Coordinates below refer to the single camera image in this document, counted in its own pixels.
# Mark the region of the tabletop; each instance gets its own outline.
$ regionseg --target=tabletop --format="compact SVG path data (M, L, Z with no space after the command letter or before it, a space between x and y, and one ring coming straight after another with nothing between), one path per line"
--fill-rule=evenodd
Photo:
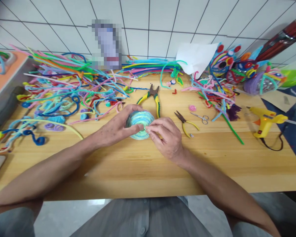
M170 81L168 73L163 75L163 82ZM189 77L182 76L184 87L190 85ZM154 88L160 85L160 75L146 76L132 86ZM267 149L253 133L257 125L253 122L258 117L249 112L246 106L265 108L260 97L248 96L244 93L236 97L236 104L242 107L240 119L231 122L233 128L244 141L242 145L231 132L223 117L215 122L209 121L204 125L202 120L192 114L189 105L195 105L194 113L209 116L212 120L217 112L207 108L205 101L199 98L195 91L181 92L178 84L172 85L171 90L160 88L161 117L170 117L182 132L182 141L185 147L222 172L230 176L248 192L274 192L296 190L296 156L284 140L282 151ZM147 91L136 90L126 99L126 104L136 103ZM144 109L150 111L156 118L156 104L152 97L142 103ZM7 127L13 120L20 119L27 109L16 109ZM108 108L101 103L100 112ZM191 124L186 124L188 138L182 131L181 121L175 116L178 110L186 120L194 122L200 131ZM116 114L112 110L99 121L88 121L73 125L85 138L97 131ZM76 121L79 115L71 116L67 122ZM47 143L36 146L30 137L19 138L11 153L0 169L0 190L10 181L34 164L48 158L60 150L72 146L79 141L79 137L66 129L62 132L46 131L43 124L39 124L36 131L39 136L46 136ZM266 137L268 145L274 148L280 146L278 139L280 130L273 124ZM78 200L99 198L139 198L187 196L204 194L191 176L175 164L165 159L155 148L150 139L137 141L127 138L114 146L95 151L85 160L63 183L58 185L46 200Z

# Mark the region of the hand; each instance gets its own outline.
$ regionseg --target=hand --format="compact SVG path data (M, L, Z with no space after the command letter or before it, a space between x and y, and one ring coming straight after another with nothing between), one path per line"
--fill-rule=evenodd
M136 104L127 105L107 124L101 127L94 134L98 139L97 145L99 147L111 146L143 130L144 126L142 124L135 124L129 128L125 128L126 120L133 111L143 111L143 109Z
M159 118L146 126L146 132L155 143L161 154L178 163L184 157L181 131L170 118Z

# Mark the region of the red cylinder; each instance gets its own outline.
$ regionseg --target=red cylinder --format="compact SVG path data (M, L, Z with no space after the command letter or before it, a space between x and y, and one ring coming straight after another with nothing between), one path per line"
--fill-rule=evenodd
M270 39L262 48L256 60L268 60L296 42L296 20Z

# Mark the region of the pliers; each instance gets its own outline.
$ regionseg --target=pliers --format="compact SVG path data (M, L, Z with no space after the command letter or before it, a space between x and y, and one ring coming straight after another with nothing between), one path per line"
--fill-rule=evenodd
M149 96L153 96L155 99L155 102L157 104L157 118L160 118L160 102L159 102L159 97L158 97L158 90L159 90L159 86L157 87L157 89L153 90L153 84L151 84L149 91L139 99L139 101L137 102L137 104L139 105L141 102L143 102L144 100L146 100L147 98L149 98Z
M184 123L190 123L190 124L194 125L194 127L196 127L197 130L200 130L199 127L196 124L194 124L194 123L192 123L190 121L187 121L178 111L177 111L177 113L174 112L174 114L181 120L183 132L189 138L191 138L191 136L186 132L186 130L185 130L185 124Z

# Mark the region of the glue gun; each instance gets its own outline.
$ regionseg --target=glue gun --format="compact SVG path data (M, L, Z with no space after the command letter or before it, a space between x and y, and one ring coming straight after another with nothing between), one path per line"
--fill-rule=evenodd
M276 115L275 112L257 107L247 107L252 113L258 115L260 119L255 124L260 125L259 131L253 135L257 138L265 138L273 123L284 123L288 120L285 115Z

